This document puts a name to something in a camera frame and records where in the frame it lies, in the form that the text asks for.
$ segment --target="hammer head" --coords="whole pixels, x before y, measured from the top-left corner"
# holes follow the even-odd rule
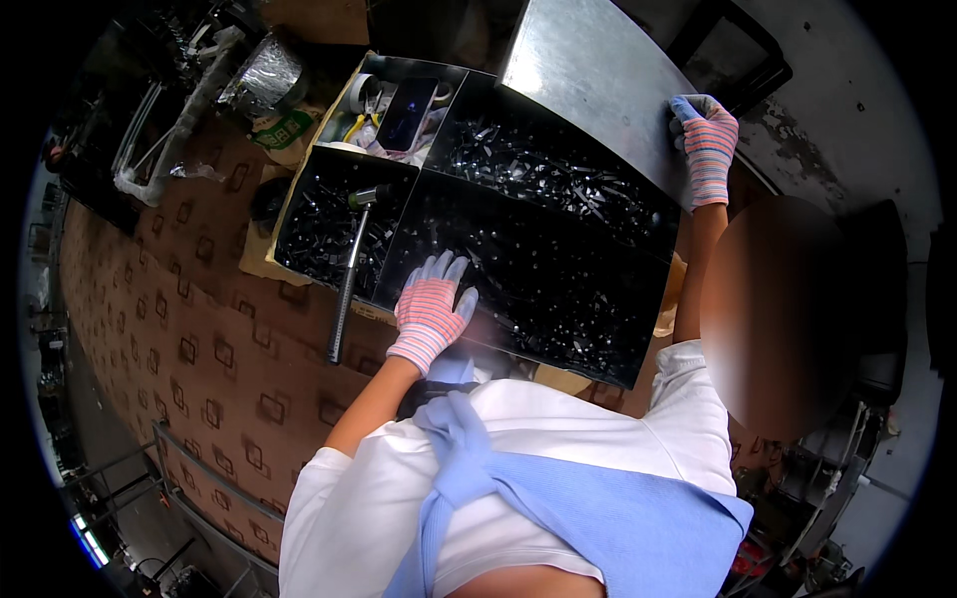
[[[349,207],[353,210],[362,210],[377,201],[390,199],[391,196],[391,184],[359,189],[358,191],[349,193]]]

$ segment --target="metal sheet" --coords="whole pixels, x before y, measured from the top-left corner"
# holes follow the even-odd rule
[[[668,99],[696,93],[610,0],[527,0],[499,82],[589,133],[672,198],[690,194]]]

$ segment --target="concrete floor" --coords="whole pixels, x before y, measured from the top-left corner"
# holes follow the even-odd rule
[[[86,461],[96,467],[97,464],[135,450],[138,445],[112,404],[103,398],[93,369],[89,366],[79,342],[75,340],[72,327],[70,338],[67,345],[70,407]],[[141,476],[145,471],[142,460],[132,457],[108,469],[106,480],[110,488],[115,489]],[[213,534],[201,531],[202,528],[194,524],[189,515],[182,512],[175,503],[171,502],[168,508],[164,506],[160,501],[158,489],[148,492],[123,509],[118,520],[122,539],[128,544],[127,551],[137,562],[150,557],[164,560],[189,538],[196,538],[196,542],[173,566],[174,572],[178,573],[186,565],[195,565],[225,593],[246,568],[245,559]],[[160,566],[162,564],[157,561],[148,561],[142,565],[141,571],[152,575]],[[263,591],[260,595],[278,596],[276,577],[258,568],[254,569],[254,574]],[[166,587],[171,580],[172,575],[167,573],[163,576],[161,585]],[[254,595],[256,585],[250,576],[242,581],[233,594],[239,598]]]

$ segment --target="aluminum foil roll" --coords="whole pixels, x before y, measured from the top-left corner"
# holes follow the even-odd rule
[[[279,39],[266,35],[217,100],[251,118],[276,116],[305,96],[304,67]]]

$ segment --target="smartphone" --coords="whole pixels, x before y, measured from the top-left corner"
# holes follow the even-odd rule
[[[399,81],[395,95],[389,102],[389,109],[379,125],[375,141],[386,151],[412,150],[425,124],[437,88],[437,78],[409,77]]]

